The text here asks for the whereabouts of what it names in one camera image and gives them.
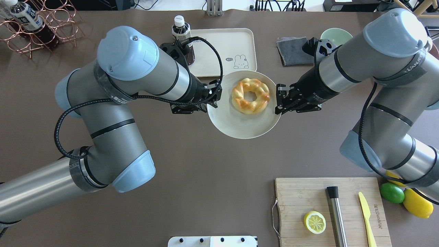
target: lemon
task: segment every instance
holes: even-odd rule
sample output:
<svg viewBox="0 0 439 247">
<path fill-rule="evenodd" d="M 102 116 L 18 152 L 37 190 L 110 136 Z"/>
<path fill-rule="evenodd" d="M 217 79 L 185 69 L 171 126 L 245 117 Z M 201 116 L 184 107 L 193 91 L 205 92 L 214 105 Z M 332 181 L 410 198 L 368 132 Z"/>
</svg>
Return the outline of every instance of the lemon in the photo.
<svg viewBox="0 0 439 247">
<path fill-rule="evenodd" d="M 320 234 L 326 229 L 325 217 L 317 211 L 309 211 L 306 213 L 303 218 L 303 223 L 306 228 L 314 234 Z"/>
<path fill-rule="evenodd" d="M 390 172 L 390 171 L 385 171 L 385 174 L 386 174 L 387 176 L 389 176 L 389 177 L 392 177 L 392 178 L 400 178 L 400 177 L 396 176 L 395 174 L 393 174 L 393 173 Z M 391 182 L 392 184 L 396 184 L 396 185 L 399 186 L 399 187 L 406 187 L 404 184 L 402 184 L 402 183 L 400 183 L 400 182 L 397 182 L 397 181 L 392 181 L 392 180 L 387 180 L 387 181 Z"/>
<path fill-rule="evenodd" d="M 381 196 L 391 203 L 401 203 L 404 201 L 404 192 L 392 183 L 384 183 L 380 187 Z"/>
<path fill-rule="evenodd" d="M 404 207 L 420 218 L 429 218 L 433 212 L 433 204 L 422 198 L 412 189 L 404 190 L 405 199 L 403 201 Z"/>
</svg>

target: brown table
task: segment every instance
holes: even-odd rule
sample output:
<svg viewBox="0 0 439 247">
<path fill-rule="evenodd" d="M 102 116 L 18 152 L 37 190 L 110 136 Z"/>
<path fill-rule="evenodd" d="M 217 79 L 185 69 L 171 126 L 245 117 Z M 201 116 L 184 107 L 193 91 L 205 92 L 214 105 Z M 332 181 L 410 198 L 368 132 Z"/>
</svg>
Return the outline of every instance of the brown table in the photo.
<svg viewBox="0 0 439 247">
<path fill-rule="evenodd" d="M 129 25 L 157 44 L 171 40 L 173 18 L 182 14 L 193 29 L 249 28 L 255 37 L 258 71 L 290 84 L 309 66 L 282 67 L 278 37 L 319 36 L 330 27 L 353 35 L 379 13 L 270 13 L 226 11 L 81 12 L 86 38 L 77 48 L 63 44 L 55 54 L 32 61 L 0 45 L 0 181 L 8 181 L 56 160 L 53 130 L 61 114 L 54 99 L 58 81 L 96 57 L 99 40 L 111 28 Z M 171 236 L 255 235 L 259 246 L 278 245 L 270 209 L 278 177 L 374 176 L 341 156 L 338 149 L 360 116 L 371 89 L 365 82 L 335 97 L 316 113 L 290 113 L 269 133 L 237 140 L 220 133 L 207 114 L 173 115 L 168 104 L 130 104 L 150 148 L 157 174 L 124 194 L 111 186 L 25 218 L 9 228 L 1 246 L 166 246 Z M 439 113 L 425 112 L 410 134 L 439 147 Z M 81 120 L 61 128 L 66 149 L 92 145 Z M 384 201 L 395 247 L 435 246 L 439 213 L 429 220 Z"/>
</svg>

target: yellow knife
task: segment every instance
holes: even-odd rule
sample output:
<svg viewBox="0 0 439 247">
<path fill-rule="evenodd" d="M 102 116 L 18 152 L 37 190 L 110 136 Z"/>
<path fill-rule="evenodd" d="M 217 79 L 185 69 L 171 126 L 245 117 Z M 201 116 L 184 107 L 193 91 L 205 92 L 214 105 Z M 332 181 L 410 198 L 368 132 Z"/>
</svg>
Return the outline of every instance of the yellow knife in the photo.
<svg viewBox="0 0 439 247">
<path fill-rule="evenodd" d="M 369 243 L 369 247 L 377 247 L 377 243 L 375 242 L 375 238 L 372 233 L 371 224 L 369 223 L 371 210 L 369 209 L 369 205 L 367 204 L 366 198 L 364 198 L 363 193 L 358 192 L 358 196 L 360 197 L 361 210 L 363 211 L 364 223 L 366 224 L 367 242 Z"/>
</svg>

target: white bracket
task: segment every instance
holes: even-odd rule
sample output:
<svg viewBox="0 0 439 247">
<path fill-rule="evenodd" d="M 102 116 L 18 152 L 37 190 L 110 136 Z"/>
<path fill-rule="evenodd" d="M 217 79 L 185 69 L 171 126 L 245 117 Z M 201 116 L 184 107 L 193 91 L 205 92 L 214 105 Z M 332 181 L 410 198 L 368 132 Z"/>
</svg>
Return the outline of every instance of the white bracket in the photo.
<svg viewBox="0 0 439 247">
<path fill-rule="evenodd" d="M 223 0 L 207 0 L 207 15 L 223 15 Z"/>
<path fill-rule="evenodd" d="M 256 236 L 191 236 L 172 237 L 168 247 L 257 247 Z"/>
</svg>

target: green lime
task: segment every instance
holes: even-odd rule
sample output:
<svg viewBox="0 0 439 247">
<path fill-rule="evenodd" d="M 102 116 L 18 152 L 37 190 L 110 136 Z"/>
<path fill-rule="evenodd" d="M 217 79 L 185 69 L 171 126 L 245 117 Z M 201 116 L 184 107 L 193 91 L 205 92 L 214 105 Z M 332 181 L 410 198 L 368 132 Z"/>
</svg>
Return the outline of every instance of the green lime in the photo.
<svg viewBox="0 0 439 247">
<path fill-rule="evenodd" d="M 380 187 L 381 196 L 391 203 L 401 203 L 404 201 L 404 191 L 392 183 L 382 184 Z"/>
</svg>

